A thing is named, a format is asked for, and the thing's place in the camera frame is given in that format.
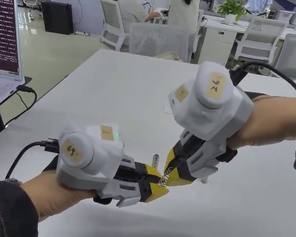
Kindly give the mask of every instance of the laptop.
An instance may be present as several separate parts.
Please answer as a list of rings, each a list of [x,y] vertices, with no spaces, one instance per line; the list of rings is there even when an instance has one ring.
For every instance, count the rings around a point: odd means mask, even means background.
[[[0,103],[24,84],[21,73],[17,1],[0,1]]]

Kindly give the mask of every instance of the potted plant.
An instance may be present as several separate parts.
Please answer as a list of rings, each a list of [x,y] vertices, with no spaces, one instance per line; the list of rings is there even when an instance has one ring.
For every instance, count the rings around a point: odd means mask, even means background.
[[[218,13],[225,15],[225,22],[233,24],[246,15],[243,0],[225,0],[218,8]]]

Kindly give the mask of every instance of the laptop screen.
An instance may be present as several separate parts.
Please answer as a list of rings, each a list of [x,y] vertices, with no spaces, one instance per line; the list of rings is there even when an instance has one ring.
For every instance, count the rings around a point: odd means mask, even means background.
[[[14,0],[0,0],[0,70],[19,73]]]

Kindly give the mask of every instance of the black box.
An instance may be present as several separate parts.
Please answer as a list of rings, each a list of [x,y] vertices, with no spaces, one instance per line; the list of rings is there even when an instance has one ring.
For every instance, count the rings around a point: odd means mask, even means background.
[[[45,31],[63,35],[74,33],[71,4],[42,1],[41,9],[44,18]]]

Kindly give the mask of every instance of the drawer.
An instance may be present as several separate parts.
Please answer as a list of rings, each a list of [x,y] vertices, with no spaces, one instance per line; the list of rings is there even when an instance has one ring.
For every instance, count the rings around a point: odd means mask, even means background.
[[[236,39],[236,32],[232,31],[221,31],[216,29],[207,28],[206,38],[214,41],[234,43]]]

